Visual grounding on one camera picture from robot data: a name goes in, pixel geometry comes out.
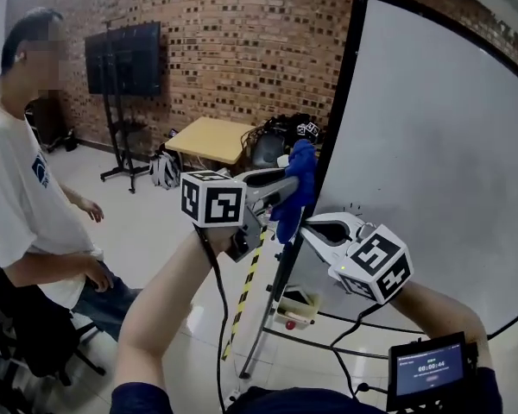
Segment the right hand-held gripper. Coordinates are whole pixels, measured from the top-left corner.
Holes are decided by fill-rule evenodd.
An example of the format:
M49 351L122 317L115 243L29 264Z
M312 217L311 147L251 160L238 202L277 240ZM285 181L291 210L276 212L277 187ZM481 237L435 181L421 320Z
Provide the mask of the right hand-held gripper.
M386 304L414 273L410 254L384 225L349 246L349 232L362 227L363 220L349 212L328 212L308 218L300 235L346 292Z

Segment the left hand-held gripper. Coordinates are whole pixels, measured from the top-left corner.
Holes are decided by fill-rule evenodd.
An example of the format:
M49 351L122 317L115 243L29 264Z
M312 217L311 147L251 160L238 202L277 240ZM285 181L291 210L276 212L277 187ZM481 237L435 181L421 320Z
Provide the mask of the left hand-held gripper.
M228 256L239 262L258 247L263 224L260 215L281 204L299 187L284 168L243 172L235 178L213 171L180 175L181 211L201 229L238 228Z

